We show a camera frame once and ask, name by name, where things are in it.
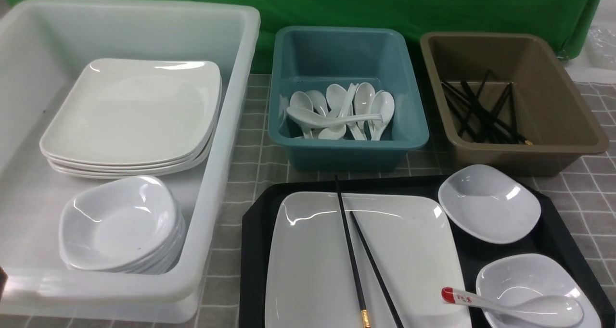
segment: white square plate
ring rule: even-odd
[[[48,163],[56,172],[72,175],[73,177],[86,177],[88,179],[120,179],[122,177],[132,177],[135,175],[169,175],[172,173],[189,170],[200,165],[209,156],[209,151],[212,147],[212,142],[207,142],[205,148],[200,150],[198,155],[189,161],[181,162],[173,165],[165,165],[159,168],[147,168],[143,170],[125,170],[118,172],[95,172],[89,170],[81,170],[71,168],[54,163],[48,159]]]
[[[220,96],[209,61],[99,59],[40,139],[47,157],[101,165],[173,161],[207,135]]]
[[[442,287],[464,288],[447,216],[414,196],[343,194],[406,327],[470,328],[465,306]],[[394,327],[350,216],[349,229],[372,326]],[[297,192],[280,205],[268,266],[266,328],[361,327],[336,194]]]

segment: stack of white plates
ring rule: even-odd
[[[66,204],[60,257],[69,269],[157,275],[173,265],[185,235],[168,188],[155,177],[127,177]]]
[[[207,158],[222,95],[209,61],[96,60],[40,139],[57,172],[116,179],[163,175]]]

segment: black tray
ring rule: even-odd
[[[341,181],[343,192],[400,194],[437,199],[440,184],[447,176],[397,177]],[[271,236],[280,203],[293,192],[335,192],[333,181],[273,185],[248,209],[242,220],[242,277],[238,328],[263,328],[266,280]],[[475,279],[488,263],[520,253],[541,253],[558,262],[574,278],[599,314],[604,328],[614,327],[614,308],[594,277],[584,256],[550,199],[531,190],[541,203],[541,219],[525,238],[508,245],[477,240],[451,223],[458,249],[466,290],[475,292]],[[473,328],[490,327],[480,309],[470,308]]]

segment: black chopsticks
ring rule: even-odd
[[[491,74],[491,70],[487,70],[484,78],[477,90],[477,93],[473,92],[468,82],[465,80],[460,81],[460,87],[462,91],[454,87],[451,83],[443,81],[442,85],[445,92],[445,99],[448,102],[449,109],[451,113],[460,121],[460,129],[458,129],[458,136],[462,137],[464,133],[469,133],[471,138],[473,138],[473,142],[481,143],[485,142],[486,138],[488,138],[491,143],[501,143],[501,144],[519,144],[522,142],[526,145],[533,145],[531,141],[526,139],[526,137],[522,136],[517,129],[517,118],[515,116],[515,101],[513,98],[513,83],[508,83],[506,88],[503,90],[497,104],[495,104],[495,108],[492,111],[487,111],[479,102],[479,96],[486,85],[486,80],[488,76]],[[462,117],[462,113],[460,111],[453,110],[453,104],[451,104],[450,98],[454,98],[455,101],[458,102],[462,107],[466,107],[468,111],[466,115]],[[505,122],[499,119],[500,109],[504,106],[504,103],[508,100],[509,109],[510,109],[510,119],[511,125],[507,125]],[[479,131],[475,131],[475,136],[469,132],[470,128],[468,126],[469,120],[471,120],[471,116],[475,115],[477,120],[479,120]]]
[[[348,222],[347,222],[346,212],[345,212],[345,204],[343,204],[343,196],[340,190],[340,184],[338,182],[337,175],[334,176],[334,181],[336,182],[336,194],[338,196],[338,203],[340,204],[340,213],[343,219],[343,226],[345,227],[345,237],[346,237],[346,242],[347,242],[348,255],[350,257],[350,264],[353,270],[353,279],[355,280],[357,300],[359,301],[359,308],[361,310],[361,321],[363,322],[364,328],[369,328],[370,322],[368,320],[368,310],[366,308],[366,302],[363,297],[363,291],[361,290],[359,271],[357,270],[357,262],[355,259],[355,254],[353,252],[353,244],[350,240],[350,233],[348,231]],[[383,292],[383,295],[385,296],[385,301],[387,302],[387,306],[389,306],[389,311],[391,311],[391,315],[394,318],[394,322],[396,323],[396,328],[404,328],[404,326],[402,325],[402,320],[400,319],[400,316],[398,315],[398,311],[396,310],[396,307],[394,306],[394,302],[391,299],[391,296],[389,295],[387,286],[385,286],[385,282],[383,281],[381,272],[379,271],[379,268],[376,266],[374,257],[372,257],[372,252],[370,251],[370,247],[368,247],[366,238],[363,236],[363,232],[361,231],[359,222],[357,221],[357,218],[355,217],[355,213],[350,212],[350,217],[351,217],[351,220],[353,221],[353,224],[355,225],[357,234],[359,235],[359,239],[361,240],[361,244],[363,245],[363,248],[366,251],[368,260],[370,260],[370,265],[372,265],[372,271],[374,271],[374,275],[376,275],[376,280],[379,282],[381,291]]]
[[[343,195],[340,192],[340,184],[338,183],[338,176],[334,176],[336,182],[336,193],[338,195],[338,203],[340,203],[340,215],[343,218],[343,226],[345,227],[345,237],[347,241],[348,257],[350,258],[350,266],[353,271],[353,280],[355,281],[355,291],[357,293],[357,302],[359,302],[359,310],[361,312],[361,321],[363,322],[363,328],[370,328],[370,320],[368,319],[368,310],[366,308],[366,300],[363,298],[363,290],[361,290],[361,280],[359,279],[359,271],[357,270],[357,262],[355,260],[355,253],[353,252],[353,243],[350,240],[350,233],[348,232],[348,222],[346,219],[345,205],[343,204]]]
[[[374,275],[376,275],[376,280],[379,282],[379,286],[381,286],[381,291],[383,291],[383,295],[385,296],[385,301],[387,302],[387,306],[389,306],[389,311],[391,311],[391,315],[394,317],[394,322],[396,322],[396,327],[404,328],[404,326],[402,325],[402,320],[400,319],[400,316],[398,315],[398,311],[396,310],[396,306],[394,306],[394,301],[391,300],[389,291],[387,291],[387,287],[385,286],[385,281],[383,281],[381,272],[379,271],[379,268],[376,266],[376,262],[374,261],[374,258],[372,257],[372,252],[370,251],[370,247],[368,247],[366,238],[363,237],[363,232],[361,231],[361,227],[359,227],[359,222],[357,222],[357,218],[355,217],[354,212],[350,212],[350,219],[353,221],[353,225],[355,225],[357,234],[359,234],[359,239],[361,239],[361,243],[363,244],[363,248],[366,251],[368,260],[370,260],[370,265],[372,265],[372,271],[374,271]]]

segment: green backdrop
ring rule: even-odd
[[[16,4],[22,0],[8,0]],[[247,4],[261,15],[253,72],[270,72],[276,32],[287,25],[385,27],[414,51],[432,30],[526,32],[563,56],[581,50],[599,0],[194,0]]]

